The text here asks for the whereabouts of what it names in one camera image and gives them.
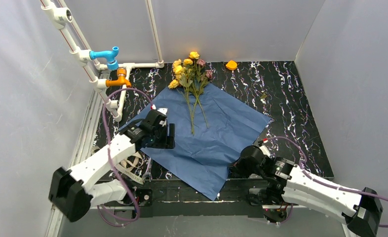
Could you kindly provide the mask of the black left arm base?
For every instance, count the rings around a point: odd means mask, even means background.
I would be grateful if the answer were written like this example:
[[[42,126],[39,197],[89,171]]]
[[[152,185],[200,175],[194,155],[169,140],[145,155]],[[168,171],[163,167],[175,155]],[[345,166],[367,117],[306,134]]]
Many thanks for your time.
[[[122,200],[116,201],[118,206],[113,209],[116,220],[128,223],[130,220],[139,217],[140,215],[135,208],[135,204],[137,204],[142,211],[142,217],[149,211],[149,208],[153,204],[153,190],[134,188],[132,194],[135,201],[133,201],[129,195],[125,195]]]

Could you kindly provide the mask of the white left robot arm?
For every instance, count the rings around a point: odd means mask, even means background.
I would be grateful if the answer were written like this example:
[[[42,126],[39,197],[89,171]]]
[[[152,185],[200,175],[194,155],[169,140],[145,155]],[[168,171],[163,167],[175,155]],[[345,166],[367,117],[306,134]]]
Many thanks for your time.
[[[175,124],[167,122],[167,108],[151,109],[145,118],[129,123],[114,139],[83,162],[54,171],[48,199],[70,222],[81,219],[90,208],[128,196],[140,216],[135,191],[129,188],[120,174],[116,179],[98,184],[108,171],[135,155],[142,148],[173,149]]]

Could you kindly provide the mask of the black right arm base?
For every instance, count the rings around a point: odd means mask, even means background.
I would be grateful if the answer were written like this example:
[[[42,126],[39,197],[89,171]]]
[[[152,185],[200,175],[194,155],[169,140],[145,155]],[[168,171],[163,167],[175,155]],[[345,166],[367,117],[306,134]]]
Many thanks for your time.
[[[250,188],[247,201],[251,206],[260,206],[267,224],[280,226],[289,220],[294,204],[285,202],[279,196],[272,196],[272,190]]]

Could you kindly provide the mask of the blue wrapping paper sheet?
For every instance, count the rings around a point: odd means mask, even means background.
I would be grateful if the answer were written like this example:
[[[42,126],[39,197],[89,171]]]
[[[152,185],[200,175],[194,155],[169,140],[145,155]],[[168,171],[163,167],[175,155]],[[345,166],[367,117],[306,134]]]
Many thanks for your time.
[[[143,148],[142,152],[215,200],[229,175],[229,165],[256,141],[271,119],[211,84],[200,102],[202,108],[191,117],[180,91],[162,90],[153,103],[166,108],[168,122],[175,124],[175,147]]]

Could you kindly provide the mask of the yellow fake flower bunch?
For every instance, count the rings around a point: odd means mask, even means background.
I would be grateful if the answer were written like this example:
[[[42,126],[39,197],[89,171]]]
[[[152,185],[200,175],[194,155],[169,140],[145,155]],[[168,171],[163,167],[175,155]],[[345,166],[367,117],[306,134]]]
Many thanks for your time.
[[[194,96],[194,81],[198,72],[197,61],[200,54],[197,51],[189,53],[184,60],[177,59],[172,63],[172,72],[174,79],[169,83],[169,89],[181,88],[180,93],[183,95],[190,113],[191,133],[195,134],[194,116],[196,103],[191,102],[191,97]]]

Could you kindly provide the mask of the brown pink fake flower bunch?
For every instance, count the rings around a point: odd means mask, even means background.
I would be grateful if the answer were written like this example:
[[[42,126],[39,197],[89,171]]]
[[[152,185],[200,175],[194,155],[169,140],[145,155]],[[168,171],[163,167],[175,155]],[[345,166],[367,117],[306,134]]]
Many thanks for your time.
[[[196,76],[195,98],[196,98],[197,104],[200,106],[206,127],[208,128],[209,127],[208,121],[207,121],[206,114],[205,114],[204,108],[202,106],[202,103],[200,101],[200,96],[204,93],[205,87],[212,80],[213,72],[212,72],[212,70],[205,69],[206,62],[203,59],[198,58],[195,60],[195,62],[196,62],[196,65],[195,65],[195,76]]]

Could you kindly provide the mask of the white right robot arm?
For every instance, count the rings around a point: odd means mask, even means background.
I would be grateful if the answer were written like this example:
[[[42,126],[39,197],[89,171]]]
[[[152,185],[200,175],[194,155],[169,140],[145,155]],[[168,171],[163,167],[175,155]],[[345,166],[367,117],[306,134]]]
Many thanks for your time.
[[[247,178],[255,174],[268,182],[265,188],[249,190],[252,204],[298,204],[333,217],[360,237],[377,235],[383,207],[375,190],[342,187],[305,173],[293,161],[269,155],[266,146],[251,145],[230,165],[236,176]]]

